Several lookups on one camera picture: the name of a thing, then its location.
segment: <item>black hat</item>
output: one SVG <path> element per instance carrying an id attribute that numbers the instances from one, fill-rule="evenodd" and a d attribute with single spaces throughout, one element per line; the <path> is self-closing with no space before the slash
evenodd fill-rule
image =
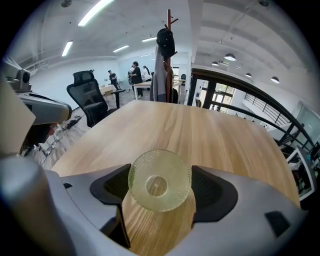
<path id="1" fill-rule="evenodd" d="M 170 58 L 175 54 L 175 40 L 172 31 L 163 28 L 156 35 L 156 43 L 160 47 L 161 55 Z"/>

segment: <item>hanging jacket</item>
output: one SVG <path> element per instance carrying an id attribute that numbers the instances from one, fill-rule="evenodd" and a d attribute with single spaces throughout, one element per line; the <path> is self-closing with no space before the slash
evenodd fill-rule
<path id="1" fill-rule="evenodd" d="M 150 87 L 150 101 L 166 102 L 166 77 L 164 57 L 161 55 L 158 45 L 155 47 L 154 74 Z"/>

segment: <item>ceiling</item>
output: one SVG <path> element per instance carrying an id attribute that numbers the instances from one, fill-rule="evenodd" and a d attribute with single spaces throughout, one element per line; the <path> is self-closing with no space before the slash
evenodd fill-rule
<path id="1" fill-rule="evenodd" d="M 194 63 L 212 67 L 213 61 L 224 61 L 229 66 L 217 69 L 242 77 L 251 73 L 253 80 L 297 69 L 315 72 L 314 56 L 300 31 L 268 2 L 263 7 L 258 0 L 204 0 Z M 227 53 L 236 61 L 224 59 Z"/>
<path id="2" fill-rule="evenodd" d="M 141 42 L 156 36 L 167 23 L 167 9 L 179 18 L 172 25 L 176 46 L 188 46 L 191 26 L 188 0 L 114 0 L 85 26 L 80 20 L 99 0 L 72 0 L 62 7 L 63 0 L 48 0 L 39 7 L 20 29 L 8 54 L 23 68 L 52 65 L 81 57 L 108 56 L 117 58 L 155 45 Z M 73 45 L 67 56 L 61 57 L 67 41 Z M 113 50 L 129 48 L 113 53 Z"/>

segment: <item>wood grain tabletop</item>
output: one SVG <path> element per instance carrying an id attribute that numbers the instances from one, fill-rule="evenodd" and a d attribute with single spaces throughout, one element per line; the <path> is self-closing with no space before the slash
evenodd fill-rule
<path id="1" fill-rule="evenodd" d="M 132 164 L 143 153 L 166 149 L 186 165 L 198 165 L 266 182 L 300 201 L 290 168 L 279 147 L 260 125 L 221 112 L 171 103 L 134 100 L 106 117 L 54 165 L 60 176 Z M 196 211 L 192 190 L 168 212 L 142 208 L 127 193 L 122 203 L 130 250 L 164 255 L 191 230 Z"/>

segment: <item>office chair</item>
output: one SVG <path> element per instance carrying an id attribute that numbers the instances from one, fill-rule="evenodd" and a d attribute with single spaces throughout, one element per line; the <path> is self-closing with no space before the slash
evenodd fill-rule
<path id="1" fill-rule="evenodd" d="M 120 108 L 119 93 L 124 92 L 124 89 L 111 92 L 115 95 L 117 108 L 108 109 L 108 105 L 100 92 L 99 84 L 92 72 L 76 72 L 73 77 L 74 83 L 68 85 L 66 91 L 85 113 L 86 124 L 89 127 L 93 127 Z"/>

